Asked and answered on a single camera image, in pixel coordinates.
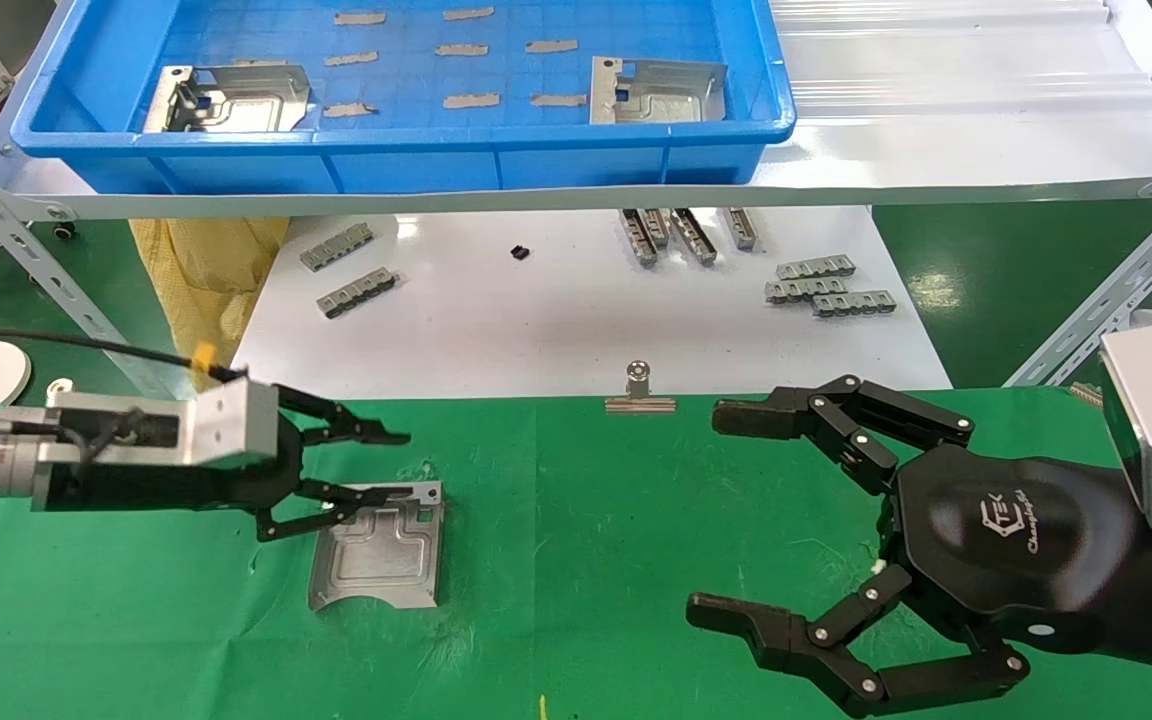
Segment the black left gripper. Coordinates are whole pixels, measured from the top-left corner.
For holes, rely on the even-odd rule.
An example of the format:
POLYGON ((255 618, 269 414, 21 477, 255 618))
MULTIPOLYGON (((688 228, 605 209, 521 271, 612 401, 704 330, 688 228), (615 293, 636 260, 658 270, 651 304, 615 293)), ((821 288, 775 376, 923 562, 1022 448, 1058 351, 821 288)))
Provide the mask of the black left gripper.
POLYGON ((301 480, 305 448, 338 442, 404 446, 411 434, 391 432, 381 420, 361 418, 338 401, 287 386, 282 386, 282 409, 324 420, 324 425, 300 432, 280 416, 276 456, 237 468, 116 465, 109 464, 114 447, 105 448, 99 462, 86 468, 52 464, 44 488, 35 492, 35 510, 256 511, 256 541, 282 541, 344 524, 362 509, 381 509, 391 500, 414 495, 412 486, 353 487, 301 480), (329 509, 275 520, 273 509, 285 497, 328 503, 329 509))

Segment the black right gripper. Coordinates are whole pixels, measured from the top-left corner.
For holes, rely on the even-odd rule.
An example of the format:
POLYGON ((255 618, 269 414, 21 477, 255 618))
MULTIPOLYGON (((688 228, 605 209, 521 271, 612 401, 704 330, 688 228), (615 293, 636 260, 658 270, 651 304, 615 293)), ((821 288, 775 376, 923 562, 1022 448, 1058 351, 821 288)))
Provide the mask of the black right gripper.
POLYGON ((973 454, 960 448, 973 420, 856 376, 776 387, 760 401, 722 397, 713 429, 806 439, 869 495, 893 491, 902 568, 888 564, 817 620, 732 597, 687 598, 687 623, 744 641, 760 669, 806 679, 847 717, 865 719, 1009 694, 1029 664, 1001 638, 1051 653, 1107 646, 1107 597, 1137 538, 1137 506, 1117 470, 973 454), (929 452, 893 483, 899 458, 878 435, 929 452), (945 638, 965 642, 967 655, 882 670, 854 655, 851 642, 902 597, 945 638))

